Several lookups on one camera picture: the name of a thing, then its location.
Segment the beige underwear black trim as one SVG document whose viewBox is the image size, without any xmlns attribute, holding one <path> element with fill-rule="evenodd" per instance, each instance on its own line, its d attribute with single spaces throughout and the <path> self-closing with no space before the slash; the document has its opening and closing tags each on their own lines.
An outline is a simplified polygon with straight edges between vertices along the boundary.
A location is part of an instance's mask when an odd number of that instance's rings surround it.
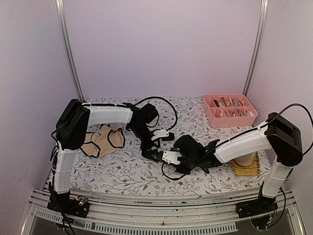
<svg viewBox="0 0 313 235">
<path fill-rule="evenodd" d="M 101 158 L 125 146 L 122 128 L 114 125 L 101 125 L 97 132 L 87 132 L 80 150 L 88 157 Z"/>
</svg>

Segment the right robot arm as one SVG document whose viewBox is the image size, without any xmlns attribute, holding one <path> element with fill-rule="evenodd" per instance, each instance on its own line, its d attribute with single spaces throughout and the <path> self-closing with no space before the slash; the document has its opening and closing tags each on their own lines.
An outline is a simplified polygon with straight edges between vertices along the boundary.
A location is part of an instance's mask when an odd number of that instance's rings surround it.
<svg viewBox="0 0 313 235">
<path fill-rule="evenodd" d="M 276 158 L 262 184 L 262 196 L 253 202 L 256 213 L 271 207 L 271 198 L 276 197 L 290 171 L 303 160 L 300 130 L 278 113 L 269 114 L 257 127 L 228 140 L 215 140 L 203 146 L 190 135 L 183 135 L 174 148 L 177 153 L 173 164 L 182 174 L 189 174 L 195 166 L 208 170 L 258 151 L 273 150 Z"/>
</svg>

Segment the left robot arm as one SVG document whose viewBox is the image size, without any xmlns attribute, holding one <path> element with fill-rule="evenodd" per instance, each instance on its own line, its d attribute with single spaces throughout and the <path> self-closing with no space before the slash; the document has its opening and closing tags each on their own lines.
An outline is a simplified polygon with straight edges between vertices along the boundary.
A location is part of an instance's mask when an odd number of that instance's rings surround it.
<svg viewBox="0 0 313 235">
<path fill-rule="evenodd" d="M 73 160 L 83 145 L 87 128 L 96 124 L 123 123 L 141 141 L 140 150 L 144 158 L 158 162 L 159 141 L 153 139 L 148 124 L 158 116 L 154 105 L 146 104 L 142 108 L 125 103 L 83 104 L 73 99 L 59 118 L 51 136 L 56 142 L 56 161 L 53 167 L 52 188 L 57 195 L 53 203 L 61 212 L 69 212 L 73 203 L 64 193 L 69 192 L 69 180 Z"/>
</svg>

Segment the floral table cloth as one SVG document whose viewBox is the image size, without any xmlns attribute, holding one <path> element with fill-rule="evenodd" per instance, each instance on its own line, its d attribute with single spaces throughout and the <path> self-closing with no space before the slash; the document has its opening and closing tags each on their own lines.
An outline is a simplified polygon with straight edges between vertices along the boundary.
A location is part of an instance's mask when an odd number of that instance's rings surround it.
<svg viewBox="0 0 313 235">
<path fill-rule="evenodd" d="M 247 127 L 213 128 L 203 110 L 201 97 L 152 99 L 160 117 L 152 126 L 169 129 L 176 138 L 189 134 L 203 145 L 224 140 L 247 130 Z M 235 176 L 230 163 L 205 173 L 195 168 L 182 176 L 171 165 L 162 165 L 141 155 L 140 140 L 124 131 L 125 146 L 114 153 L 93 158 L 78 151 L 70 174 L 70 190 L 124 194 L 132 196 L 187 196 L 227 193 L 257 189 L 266 179 L 271 164 L 264 151 L 259 152 L 260 175 Z"/>
</svg>

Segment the cream ribbed cup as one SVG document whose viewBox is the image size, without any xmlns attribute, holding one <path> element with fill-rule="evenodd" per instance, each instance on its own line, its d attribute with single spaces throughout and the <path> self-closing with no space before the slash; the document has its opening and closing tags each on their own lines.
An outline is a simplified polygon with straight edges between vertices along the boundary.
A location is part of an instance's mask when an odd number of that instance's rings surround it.
<svg viewBox="0 0 313 235">
<path fill-rule="evenodd" d="M 234 159 L 234 162 L 240 166 L 250 166 L 253 162 L 256 152 L 245 154 Z"/>
</svg>

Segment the pink divided organizer tray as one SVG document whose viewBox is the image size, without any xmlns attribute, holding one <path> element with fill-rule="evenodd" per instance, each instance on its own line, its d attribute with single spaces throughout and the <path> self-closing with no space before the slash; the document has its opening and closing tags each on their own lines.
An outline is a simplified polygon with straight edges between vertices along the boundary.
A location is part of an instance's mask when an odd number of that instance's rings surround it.
<svg viewBox="0 0 313 235">
<path fill-rule="evenodd" d="M 211 127 L 251 126 L 258 113 L 243 94 L 206 94 L 203 109 Z"/>
</svg>

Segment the yellow woven mat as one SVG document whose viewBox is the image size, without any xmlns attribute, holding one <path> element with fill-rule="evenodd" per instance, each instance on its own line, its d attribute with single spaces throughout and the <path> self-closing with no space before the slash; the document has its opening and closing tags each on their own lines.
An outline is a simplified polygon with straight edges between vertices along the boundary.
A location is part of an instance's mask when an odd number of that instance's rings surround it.
<svg viewBox="0 0 313 235">
<path fill-rule="evenodd" d="M 231 161 L 231 166 L 234 171 L 235 176 L 257 176 L 260 175 L 260 163 L 259 163 L 259 155 L 256 152 L 253 162 L 250 166 L 240 166 Z"/>
</svg>

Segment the front aluminium rail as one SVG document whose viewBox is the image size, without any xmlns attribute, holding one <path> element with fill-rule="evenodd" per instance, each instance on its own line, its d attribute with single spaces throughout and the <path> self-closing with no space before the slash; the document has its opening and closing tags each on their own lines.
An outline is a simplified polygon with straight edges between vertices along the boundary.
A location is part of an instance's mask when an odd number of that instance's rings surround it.
<svg viewBox="0 0 313 235">
<path fill-rule="evenodd" d="M 89 199 L 87 218 L 72 217 L 75 234 L 108 235 L 308 235 L 293 193 L 285 191 L 286 208 L 280 221 L 265 231 L 252 226 L 252 218 L 239 218 L 235 204 L 255 199 L 258 189 L 211 195 L 129 196 L 72 190 L 74 196 Z M 60 228 L 59 212 L 48 210 L 47 189 L 34 189 L 29 199 L 21 235 L 42 231 L 66 235 Z"/>
</svg>

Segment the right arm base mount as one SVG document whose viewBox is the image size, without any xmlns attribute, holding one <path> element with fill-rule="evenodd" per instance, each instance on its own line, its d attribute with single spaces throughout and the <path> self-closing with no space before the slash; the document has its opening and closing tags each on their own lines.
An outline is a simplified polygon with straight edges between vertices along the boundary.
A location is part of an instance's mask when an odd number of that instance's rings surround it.
<svg viewBox="0 0 313 235">
<path fill-rule="evenodd" d="M 256 216 L 278 209 L 276 197 L 265 197 L 261 193 L 256 199 L 240 202 L 237 203 L 235 206 L 235 212 L 238 214 L 239 218 Z"/>
</svg>

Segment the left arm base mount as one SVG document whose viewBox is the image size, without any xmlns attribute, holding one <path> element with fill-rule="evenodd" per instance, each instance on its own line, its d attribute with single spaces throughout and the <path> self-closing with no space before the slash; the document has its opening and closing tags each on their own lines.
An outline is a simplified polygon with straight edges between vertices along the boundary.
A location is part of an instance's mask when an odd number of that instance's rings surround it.
<svg viewBox="0 0 313 235">
<path fill-rule="evenodd" d="M 62 194 L 52 191 L 47 208 L 52 211 L 64 213 L 65 215 L 86 218 L 90 207 L 88 199 L 83 196 L 72 199 L 69 196 L 70 191 Z"/>
</svg>

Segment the left aluminium frame post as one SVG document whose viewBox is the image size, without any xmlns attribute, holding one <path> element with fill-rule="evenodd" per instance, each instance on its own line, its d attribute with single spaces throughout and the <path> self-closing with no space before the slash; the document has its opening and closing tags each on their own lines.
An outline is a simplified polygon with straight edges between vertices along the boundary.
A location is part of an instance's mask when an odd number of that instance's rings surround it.
<svg viewBox="0 0 313 235">
<path fill-rule="evenodd" d="M 56 3 L 56 10 L 57 10 L 57 16 L 58 16 L 61 36 L 63 39 L 64 48 L 65 48 L 71 76 L 73 79 L 74 88 L 75 88 L 76 93 L 78 95 L 78 99 L 80 101 L 84 102 L 85 97 L 84 97 L 83 89 L 82 89 L 82 86 L 81 86 L 81 83 L 80 83 L 80 80 L 78 77 L 76 65 L 74 62 L 74 56 L 73 56 L 72 48 L 71 48 L 71 44 L 70 44 L 70 38 L 69 38 L 65 9 L 64 9 L 64 1 L 63 0 L 56 0 L 55 3 Z"/>
</svg>

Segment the aluminium frame post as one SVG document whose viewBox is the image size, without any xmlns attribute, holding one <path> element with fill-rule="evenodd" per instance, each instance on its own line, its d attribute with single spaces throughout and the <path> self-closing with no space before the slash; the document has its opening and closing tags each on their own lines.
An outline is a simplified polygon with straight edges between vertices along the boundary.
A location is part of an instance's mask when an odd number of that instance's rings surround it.
<svg viewBox="0 0 313 235">
<path fill-rule="evenodd" d="M 74 62 L 74 56 L 73 56 L 72 48 L 71 48 L 71 44 L 70 44 L 70 38 L 69 38 L 65 9 L 64 9 L 64 1 L 63 0 L 56 0 L 55 3 L 56 3 L 56 10 L 57 10 L 57 16 L 58 16 L 61 36 L 63 39 L 64 48 L 65 48 L 71 76 L 73 79 L 74 88 L 75 88 L 76 93 L 78 95 L 78 99 L 80 101 L 84 102 L 85 97 L 84 97 L 83 89 L 82 89 L 82 86 L 81 86 L 81 83 L 80 83 L 80 80 L 78 77 L 76 65 Z"/>
<path fill-rule="evenodd" d="M 261 0 L 254 47 L 252 50 L 252 56 L 251 56 L 250 64 L 249 64 L 248 71 L 247 71 L 245 85 L 244 85 L 243 92 L 242 92 L 242 94 L 245 96 L 247 96 L 249 93 L 253 76 L 254 76 L 254 72 L 256 69 L 257 59 L 258 59 L 259 51 L 261 48 L 262 38 L 263 38 L 265 25 L 266 25 L 267 11 L 268 11 L 268 0 Z"/>
</svg>

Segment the right aluminium frame post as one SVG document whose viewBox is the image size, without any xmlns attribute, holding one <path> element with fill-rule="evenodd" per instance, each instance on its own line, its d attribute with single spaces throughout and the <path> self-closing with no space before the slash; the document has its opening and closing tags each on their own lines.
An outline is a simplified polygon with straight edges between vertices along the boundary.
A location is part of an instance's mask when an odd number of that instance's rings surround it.
<svg viewBox="0 0 313 235">
<path fill-rule="evenodd" d="M 245 96 L 247 96 L 249 93 L 253 76 L 254 76 L 254 72 L 256 69 L 257 59 L 258 59 L 259 51 L 261 48 L 262 38 L 263 38 L 265 25 L 266 25 L 267 11 L 268 11 L 268 0 L 261 0 L 254 47 L 252 50 L 252 56 L 251 56 L 250 64 L 249 64 L 248 71 L 247 71 L 245 85 L 244 85 L 243 92 L 242 92 L 242 94 Z"/>
</svg>

